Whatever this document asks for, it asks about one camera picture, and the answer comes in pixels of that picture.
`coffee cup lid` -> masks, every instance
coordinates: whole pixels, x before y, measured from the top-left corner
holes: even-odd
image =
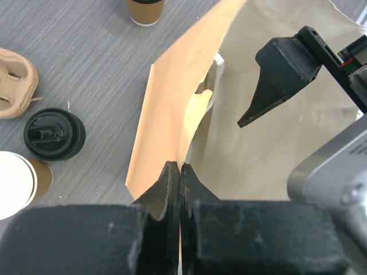
[[[41,160],[65,160],[75,156],[85,142],[85,128],[75,115],[58,108],[35,113],[24,128],[28,150]]]
[[[17,155],[0,151],[0,220],[27,204],[34,188],[31,168]]]

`paper coffee cup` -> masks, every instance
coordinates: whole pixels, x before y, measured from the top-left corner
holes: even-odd
[[[0,220],[11,217],[46,194],[52,180],[47,164],[0,151]]]
[[[153,26],[161,17],[165,0],[125,0],[131,19],[142,27]]]

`metal robot component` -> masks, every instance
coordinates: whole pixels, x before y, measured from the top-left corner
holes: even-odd
[[[339,52],[344,63],[333,53],[320,35],[305,26],[293,37],[270,40],[256,54],[260,77],[249,109],[238,121],[244,127],[309,85],[322,65],[330,72],[360,110],[367,111],[367,90],[364,81],[354,72],[367,62],[367,37]]]
[[[291,199],[328,210],[367,256],[367,116],[297,166],[287,188]]]

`paper bag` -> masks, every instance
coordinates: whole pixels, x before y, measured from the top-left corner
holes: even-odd
[[[132,196],[170,160],[189,162],[221,199],[286,199],[292,169],[357,113],[322,68],[289,101],[238,127],[259,78],[255,54],[306,25],[335,52],[364,31],[329,0],[222,0],[165,51],[147,84],[126,179]]]

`white cup rim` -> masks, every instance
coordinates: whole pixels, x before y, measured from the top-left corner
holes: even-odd
[[[34,197],[36,196],[37,187],[38,187],[37,173],[36,173],[36,170],[34,169],[33,165],[26,158],[24,158],[23,156],[21,156],[19,154],[13,153],[13,152],[9,152],[9,153],[11,153],[14,156],[17,156],[18,158],[20,158],[21,160],[23,160],[25,162],[25,164],[27,164],[27,166],[29,167],[29,169],[31,170],[32,175],[33,175],[33,189],[32,189],[32,193],[30,194],[28,201],[22,207],[22,209],[23,209],[23,208],[27,207],[33,201]]]

